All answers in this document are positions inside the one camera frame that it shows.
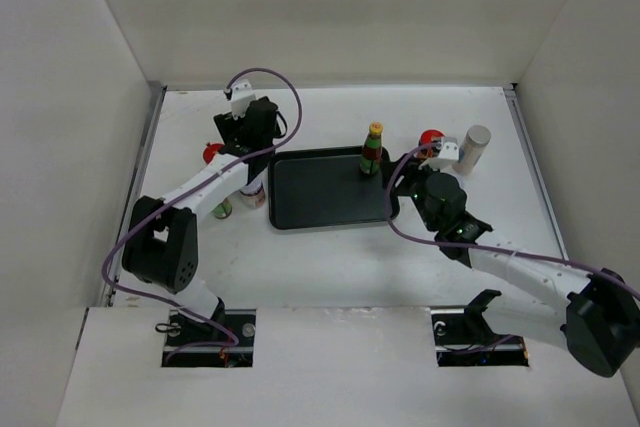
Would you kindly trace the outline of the red lid sauce jar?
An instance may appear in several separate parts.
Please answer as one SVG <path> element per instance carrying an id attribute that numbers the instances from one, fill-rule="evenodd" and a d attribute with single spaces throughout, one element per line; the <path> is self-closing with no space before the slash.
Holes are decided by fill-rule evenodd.
<path id="1" fill-rule="evenodd" d="M 216 154 L 224 147 L 222 143 L 207 143 L 202 152 L 203 161 L 210 164 Z"/>
<path id="2" fill-rule="evenodd" d="M 441 150 L 442 140 L 445 134 L 437 129 L 424 131 L 419 139 L 419 146 L 425 146 L 421 154 L 426 157 L 435 156 Z"/>

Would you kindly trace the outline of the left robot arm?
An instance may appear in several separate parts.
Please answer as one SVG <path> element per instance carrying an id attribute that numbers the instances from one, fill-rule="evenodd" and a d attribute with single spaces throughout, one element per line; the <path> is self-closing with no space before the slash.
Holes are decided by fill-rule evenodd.
<path id="1" fill-rule="evenodd" d="M 271 147 L 286 132 L 278 125 L 278 106 L 268 97 L 251 95 L 245 105 L 241 117 L 230 113 L 214 117 L 224 144 L 205 168 L 162 198 L 143 196 L 136 201 L 131 228 L 170 201 L 176 204 L 133 235 L 122 255 L 123 269 L 149 284 L 152 294 L 165 294 L 187 309 L 183 314 L 192 319 L 190 333 L 206 346 L 223 337 L 224 306 L 197 275 L 198 224 L 231 194 L 244 190 L 253 196 L 260 191 L 261 174 L 273 154 L 263 153 L 245 161 L 241 158 Z"/>

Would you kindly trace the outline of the white lid small jar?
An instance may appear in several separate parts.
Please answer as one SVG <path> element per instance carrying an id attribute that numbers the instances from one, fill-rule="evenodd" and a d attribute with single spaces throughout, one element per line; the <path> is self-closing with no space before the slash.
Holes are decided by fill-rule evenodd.
<path id="1" fill-rule="evenodd" d="M 260 176 L 256 176 L 250 183 L 240 190 L 241 200 L 249 209 L 262 207 L 266 200 L 264 183 Z"/>

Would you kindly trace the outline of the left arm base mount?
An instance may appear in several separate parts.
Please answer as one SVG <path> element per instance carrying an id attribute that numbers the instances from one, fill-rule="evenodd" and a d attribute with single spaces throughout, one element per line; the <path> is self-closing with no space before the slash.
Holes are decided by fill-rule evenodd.
<path id="1" fill-rule="evenodd" d="M 167 368 L 251 368 L 256 338 L 256 310 L 227 310 L 219 320 L 238 339 L 171 311 L 155 325 L 164 336 L 161 366 Z"/>

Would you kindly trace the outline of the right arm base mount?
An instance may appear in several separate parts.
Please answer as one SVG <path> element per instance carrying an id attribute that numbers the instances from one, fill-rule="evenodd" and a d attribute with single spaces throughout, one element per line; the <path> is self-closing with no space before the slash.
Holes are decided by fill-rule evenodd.
<path id="1" fill-rule="evenodd" d="M 431 310 L 431 323 L 439 367 L 528 367 L 528 352 L 522 337 L 499 335 L 483 317 L 489 304 L 499 298 L 487 289 L 464 306 Z"/>

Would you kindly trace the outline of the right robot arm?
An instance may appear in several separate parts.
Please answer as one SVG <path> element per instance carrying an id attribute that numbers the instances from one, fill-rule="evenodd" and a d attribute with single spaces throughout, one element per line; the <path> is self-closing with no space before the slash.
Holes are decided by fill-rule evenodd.
<path id="1" fill-rule="evenodd" d="M 449 260 L 499 278 L 535 300 L 522 309 L 498 305 L 485 290 L 465 311 L 464 331 L 483 343 L 496 334 L 535 338 L 566 350 L 586 370 L 610 378 L 639 347 L 639 294 L 615 272 L 519 249 L 466 209 L 453 176 L 415 159 L 396 164 L 392 197 L 411 199 L 430 245 Z"/>

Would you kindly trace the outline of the silver lid white canister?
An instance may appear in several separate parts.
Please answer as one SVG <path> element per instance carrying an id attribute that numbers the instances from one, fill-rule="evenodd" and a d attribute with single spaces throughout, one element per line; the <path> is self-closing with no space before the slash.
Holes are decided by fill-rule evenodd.
<path id="1" fill-rule="evenodd" d="M 491 132 L 487 127 L 482 125 L 471 126 L 459 147 L 459 159 L 453 164 L 453 170 L 460 175 L 469 175 L 490 141 Z"/>

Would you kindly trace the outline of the yellow cap sauce bottle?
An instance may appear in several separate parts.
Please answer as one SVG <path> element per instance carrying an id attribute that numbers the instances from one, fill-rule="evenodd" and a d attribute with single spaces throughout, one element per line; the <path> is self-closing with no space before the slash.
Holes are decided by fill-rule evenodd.
<path id="1" fill-rule="evenodd" d="M 382 159 L 382 133 L 383 125 L 381 123 L 372 122 L 369 125 L 359 161 L 360 172 L 365 176 L 374 176 L 379 171 Z"/>
<path id="2" fill-rule="evenodd" d="M 227 219 L 231 216 L 232 212 L 233 205 L 231 200 L 225 197 L 224 200 L 213 209 L 212 215 L 216 219 Z"/>

